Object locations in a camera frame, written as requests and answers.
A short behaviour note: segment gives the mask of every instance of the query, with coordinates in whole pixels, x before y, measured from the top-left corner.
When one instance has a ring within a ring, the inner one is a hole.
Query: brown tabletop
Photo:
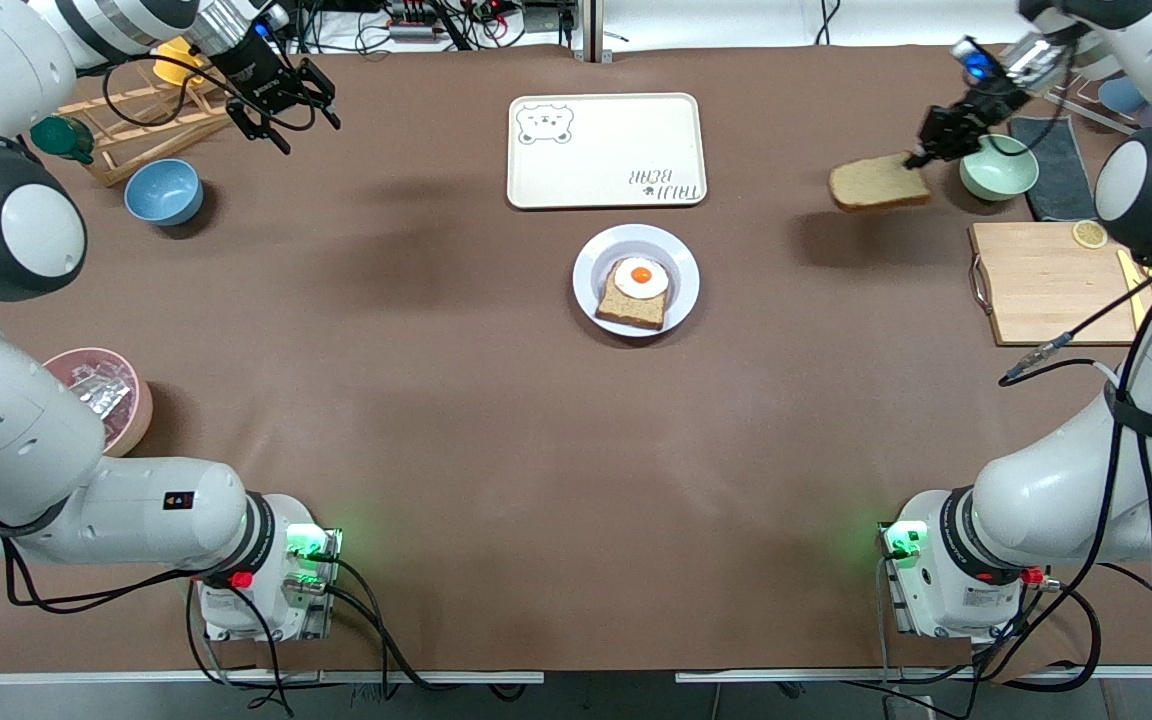
[[[908,149],[927,105],[961,96],[945,50],[320,63],[342,131],[289,135],[289,158],[234,131],[189,149],[209,199],[185,228],[137,222],[119,190],[50,161],[86,213],[88,265],[0,324],[40,359],[129,357],[156,394],[138,454],[229,462],[343,528],[417,667],[878,665],[877,521],[973,482],[1100,386],[1071,370],[996,387],[1020,351],[993,346],[970,296],[967,228],[1029,219],[1023,202],[986,209],[939,164],[926,209],[831,205],[833,165]],[[509,103],[621,91],[699,100],[708,198],[509,209]],[[1115,137],[1082,141],[1094,168]],[[630,222],[677,234],[704,278],[694,313],[646,346],[593,327],[571,294],[579,248]],[[154,570],[37,574],[61,594]],[[1152,664],[1152,596],[1087,588],[1105,661]],[[286,647],[288,665],[376,667],[344,624]],[[900,642],[895,659],[965,650]],[[10,607],[0,569],[0,670],[189,666],[175,589],[52,617]]]

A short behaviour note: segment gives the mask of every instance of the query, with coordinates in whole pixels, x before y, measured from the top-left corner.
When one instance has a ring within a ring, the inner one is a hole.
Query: toast
[[[905,168],[909,152],[856,160],[829,172],[829,196],[847,213],[925,205],[932,191],[919,170]]]
[[[616,268],[620,268],[624,260],[616,260],[612,265],[612,271],[607,273],[607,282],[602,285],[602,301],[599,301],[596,318],[609,320],[609,323],[621,323],[634,325],[635,328],[659,331],[664,327],[664,301],[668,290],[660,293],[649,300],[636,300],[622,293],[616,287]]]

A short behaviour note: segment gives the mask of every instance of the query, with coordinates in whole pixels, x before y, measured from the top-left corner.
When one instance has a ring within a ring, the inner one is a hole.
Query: lemon slice
[[[1111,234],[1105,232],[1101,223],[1096,220],[1079,220],[1074,223],[1074,242],[1079,243],[1087,250],[1101,249],[1111,242]]]

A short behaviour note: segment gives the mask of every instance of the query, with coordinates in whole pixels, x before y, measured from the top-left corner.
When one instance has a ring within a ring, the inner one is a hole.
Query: green bowl
[[[998,150],[1024,152],[1005,156]],[[1005,135],[987,135],[980,138],[980,150],[961,161],[958,176],[968,191],[980,200],[1007,200],[1034,187],[1038,160],[1023,142]]]

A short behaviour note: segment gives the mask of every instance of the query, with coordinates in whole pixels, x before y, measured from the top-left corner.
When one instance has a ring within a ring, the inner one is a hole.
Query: dark gray towel
[[[1032,145],[1051,118],[1013,118],[1011,137]],[[1025,194],[1029,209],[1037,220],[1087,220],[1096,218],[1092,188],[1087,187],[1087,167],[1069,118],[1056,120],[1047,137],[1033,149],[1038,159],[1038,182]]]

